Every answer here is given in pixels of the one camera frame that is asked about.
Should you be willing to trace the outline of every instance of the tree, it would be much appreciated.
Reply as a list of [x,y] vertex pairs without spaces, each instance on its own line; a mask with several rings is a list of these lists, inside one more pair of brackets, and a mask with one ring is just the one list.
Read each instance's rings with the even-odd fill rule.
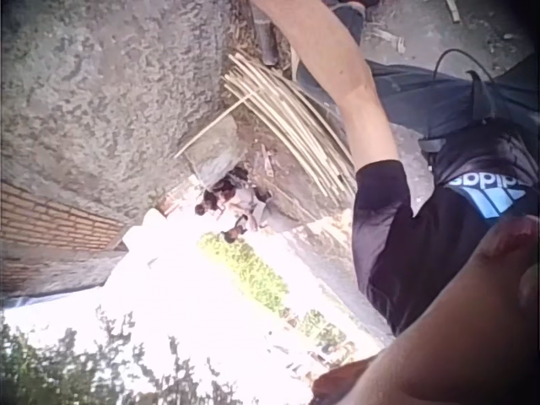
[[[132,314],[121,321],[108,318],[96,310],[105,335],[94,350],[75,350],[77,332],[68,328],[57,343],[36,348],[28,336],[13,330],[2,317],[2,350],[0,352],[0,403],[2,405],[206,405],[232,404],[234,387],[219,383],[219,373],[208,360],[213,376],[211,393],[199,393],[194,368],[189,359],[181,359],[178,341],[170,337],[174,367],[169,375],[156,377],[144,363],[144,346],[133,345]],[[144,378],[155,389],[142,394],[127,389],[127,381]]]

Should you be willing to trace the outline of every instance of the finger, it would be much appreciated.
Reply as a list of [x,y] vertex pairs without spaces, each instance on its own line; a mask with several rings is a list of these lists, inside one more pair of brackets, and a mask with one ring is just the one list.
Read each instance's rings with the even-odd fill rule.
[[472,257],[490,267],[511,265],[524,273],[537,261],[539,225],[538,218],[530,216],[503,219],[484,236]]

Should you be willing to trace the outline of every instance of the sleeve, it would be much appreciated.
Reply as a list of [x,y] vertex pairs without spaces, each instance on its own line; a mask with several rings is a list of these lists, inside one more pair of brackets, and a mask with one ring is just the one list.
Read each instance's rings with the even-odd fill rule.
[[[377,307],[383,303],[375,305],[373,300],[385,300],[386,286],[373,285],[375,267],[381,253],[388,250],[391,230],[400,228],[403,232],[403,228],[412,226],[410,191],[403,165],[397,160],[366,165],[356,174],[356,181],[358,191],[352,238],[354,269],[360,291]],[[396,243],[392,243],[391,248],[396,247]]]

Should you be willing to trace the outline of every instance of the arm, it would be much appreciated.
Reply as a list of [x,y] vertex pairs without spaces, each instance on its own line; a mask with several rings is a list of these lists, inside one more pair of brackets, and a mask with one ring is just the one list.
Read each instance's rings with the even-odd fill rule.
[[361,50],[321,0],[252,0],[287,37],[343,115],[356,170],[398,159],[390,124]]
[[227,208],[231,210],[232,212],[237,213],[239,215],[245,215],[247,217],[247,223],[249,224],[249,229],[253,231],[257,231],[258,229],[257,221],[255,220],[255,217],[250,211],[233,203],[227,204]]
[[523,299],[537,254],[537,219],[497,224],[340,404],[484,403],[515,386],[537,356],[537,296]]

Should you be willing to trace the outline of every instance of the brick wall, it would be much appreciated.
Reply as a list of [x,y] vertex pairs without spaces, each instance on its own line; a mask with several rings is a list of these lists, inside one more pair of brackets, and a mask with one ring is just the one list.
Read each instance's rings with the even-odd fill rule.
[[77,251],[102,251],[123,224],[45,200],[2,182],[0,238],[22,246],[50,246]]

